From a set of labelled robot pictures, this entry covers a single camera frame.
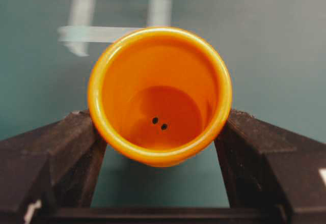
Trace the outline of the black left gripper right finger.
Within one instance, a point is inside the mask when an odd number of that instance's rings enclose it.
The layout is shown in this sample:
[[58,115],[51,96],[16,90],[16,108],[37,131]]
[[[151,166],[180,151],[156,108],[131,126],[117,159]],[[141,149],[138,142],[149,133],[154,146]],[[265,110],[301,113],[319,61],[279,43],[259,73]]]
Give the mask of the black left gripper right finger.
[[230,207],[325,223],[324,143],[233,109],[214,144]]

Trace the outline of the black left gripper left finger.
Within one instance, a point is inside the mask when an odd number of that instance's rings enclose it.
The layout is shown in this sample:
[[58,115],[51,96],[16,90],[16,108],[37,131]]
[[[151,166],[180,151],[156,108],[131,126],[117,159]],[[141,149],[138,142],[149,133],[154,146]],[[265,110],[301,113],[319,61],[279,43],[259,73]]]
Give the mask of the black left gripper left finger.
[[26,223],[30,206],[89,207],[106,144],[88,110],[1,141],[1,223]]

